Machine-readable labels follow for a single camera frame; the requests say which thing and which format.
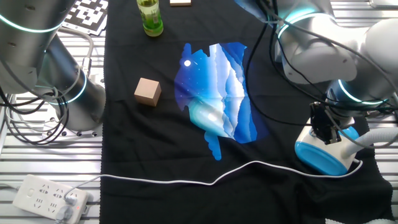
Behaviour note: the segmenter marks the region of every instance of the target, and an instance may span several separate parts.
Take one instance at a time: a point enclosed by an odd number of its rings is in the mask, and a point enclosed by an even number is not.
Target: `aluminum grating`
[[[374,9],[368,1],[332,1],[335,16],[341,26],[367,27],[381,19],[398,18],[398,11]],[[72,35],[59,33],[62,42],[79,64],[88,50],[88,43]],[[92,37],[95,43],[93,52],[93,66],[91,78],[103,85],[104,45],[105,32],[99,37]],[[18,102],[32,99],[30,94],[18,95]],[[33,108],[35,105],[25,106],[25,109]],[[25,116],[29,121],[43,121],[49,119],[47,109],[36,114]],[[369,126],[374,128],[392,127],[395,124],[393,116],[385,118],[369,119]],[[22,129],[24,133],[30,133],[28,129]],[[30,133],[30,138],[40,138]],[[27,174],[39,175],[43,178],[61,182],[67,185],[76,185],[100,174],[101,171],[101,137],[89,139],[69,140],[60,137],[59,144],[50,147],[36,147],[24,144],[7,130],[0,134],[0,182],[14,186],[21,185]],[[398,219],[398,142],[388,149],[376,150],[376,160],[384,178],[391,182],[394,193],[392,196],[392,211]],[[82,187],[91,194],[89,199],[90,210],[83,215],[79,224],[98,224],[100,215],[100,180]],[[53,224],[53,221],[38,217],[29,212],[24,212],[12,206],[15,197],[13,190],[0,190],[0,224]]]

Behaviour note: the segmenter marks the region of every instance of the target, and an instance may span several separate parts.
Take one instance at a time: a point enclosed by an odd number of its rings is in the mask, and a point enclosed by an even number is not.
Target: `electrical outlet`
[[[18,190],[13,205],[34,214],[55,220],[58,211],[64,206],[70,206],[63,196],[71,187],[50,180],[28,175]],[[76,224],[83,213],[88,194],[84,190],[74,189],[69,195],[76,197],[77,203],[72,206],[73,215],[65,224]]]

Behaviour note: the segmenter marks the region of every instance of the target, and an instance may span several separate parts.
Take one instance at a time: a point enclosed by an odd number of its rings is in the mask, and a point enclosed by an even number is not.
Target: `green bottle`
[[[163,33],[163,22],[160,17],[159,0],[137,0],[141,13],[144,31],[150,37]]]

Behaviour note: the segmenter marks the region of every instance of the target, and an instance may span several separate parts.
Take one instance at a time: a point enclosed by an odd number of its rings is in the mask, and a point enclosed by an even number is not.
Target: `brown cube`
[[[160,89],[159,82],[141,78],[134,96],[136,97],[138,103],[156,106],[161,92],[162,89]]]
[[[191,0],[170,0],[171,6],[191,6]]]

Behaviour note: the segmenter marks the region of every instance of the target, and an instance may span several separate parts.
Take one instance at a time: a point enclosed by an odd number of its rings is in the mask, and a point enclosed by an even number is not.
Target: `black tablecloth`
[[[222,115],[229,119],[226,123],[236,124],[238,119],[246,127],[238,127],[226,137],[220,133],[218,137],[205,136],[201,125],[208,123],[198,124],[200,119],[195,121],[197,118],[190,114],[190,109],[194,109],[190,103],[198,99],[195,95],[200,95],[198,86],[191,88],[190,84],[189,89],[181,90],[186,85],[179,83],[190,80],[189,76],[178,77],[186,75],[184,66],[194,68],[198,60],[201,63],[198,66],[206,68],[208,62],[197,57],[211,58],[215,54],[216,62],[212,65],[216,69],[208,69],[203,79],[196,71],[192,78],[197,83],[204,80],[208,86],[209,74],[228,74],[235,79],[225,80],[224,84],[244,83],[239,69],[245,65],[262,24],[227,0],[193,1],[192,7],[169,7],[167,0],[160,0],[160,10],[164,33],[150,38],[143,31],[136,1],[109,1],[102,173],[152,180],[212,182],[229,170],[259,160],[317,174],[294,153],[301,127],[260,117],[249,106],[245,115]],[[251,64],[249,88],[254,100],[274,118],[305,123],[311,100],[273,70],[267,56],[268,41],[269,34],[266,34]],[[227,57],[231,67],[222,64],[219,55],[223,59]],[[185,65],[186,60],[190,60],[189,66]],[[162,94],[155,108],[140,105],[134,99],[141,77],[160,82]],[[222,102],[225,108],[234,108],[234,99],[244,94],[241,89],[226,88],[223,100],[214,105]],[[247,98],[239,102],[241,108],[250,105]],[[213,121],[214,115],[206,114],[206,117]],[[242,131],[247,129],[250,136]],[[361,134],[368,130],[364,119],[357,119],[356,129]],[[220,156],[213,153],[216,143],[220,145]],[[340,180],[308,178],[258,164],[247,166],[211,187],[103,178],[100,222],[276,224],[325,223],[326,218],[343,223],[392,219],[392,188],[377,169],[374,151],[363,150],[357,158],[364,161],[363,168]]]

